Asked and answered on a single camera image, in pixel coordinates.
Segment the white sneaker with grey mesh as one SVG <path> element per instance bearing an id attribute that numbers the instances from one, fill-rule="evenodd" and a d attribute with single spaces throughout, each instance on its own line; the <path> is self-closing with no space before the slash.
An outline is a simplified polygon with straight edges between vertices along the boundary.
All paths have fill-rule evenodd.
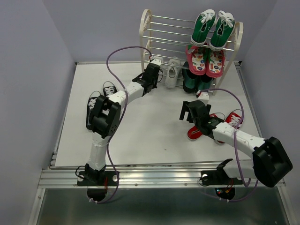
<path id="1" fill-rule="evenodd" d="M 167 69 L 167 75 L 165 79 L 165 86 L 169 89 L 173 89 L 176 87 L 177 79 L 180 73 L 180 60 L 177 57 L 174 57 L 169 60 L 169 66 Z"/>

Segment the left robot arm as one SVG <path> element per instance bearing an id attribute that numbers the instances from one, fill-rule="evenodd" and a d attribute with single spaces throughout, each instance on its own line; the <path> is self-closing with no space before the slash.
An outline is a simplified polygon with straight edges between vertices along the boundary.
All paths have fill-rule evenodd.
<path id="1" fill-rule="evenodd" d="M 134 78 L 124 89 L 108 97 L 94 99 L 94 107 L 88 116 L 92 131 L 90 156 L 84 171 L 78 175 L 79 185 L 86 181 L 89 186 L 102 186 L 105 183 L 106 149 L 110 138 L 115 134 L 127 105 L 143 97 L 157 87 L 161 60 L 150 61 L 143 73 Z"/>

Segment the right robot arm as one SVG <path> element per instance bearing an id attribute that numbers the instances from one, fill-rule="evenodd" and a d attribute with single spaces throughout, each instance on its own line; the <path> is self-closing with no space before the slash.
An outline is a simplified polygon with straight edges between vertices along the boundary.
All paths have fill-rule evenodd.
<path id="1" fill-rule="evenodd" d="M 194 123 L 209 138 L 224 142 L 250 157 L 249 161 L 227 159 L 215 170 L 203 171 L 203 184 L 225 185 L 231 179 L 255 179 L 267 187 L 274 187 L 293 168 L 283 145 L 275 138 L 264 139 L 232 127 L 218 117 L 211 117 L 210 105 L 200 100 L 183 101 L 180 120 Z"/>

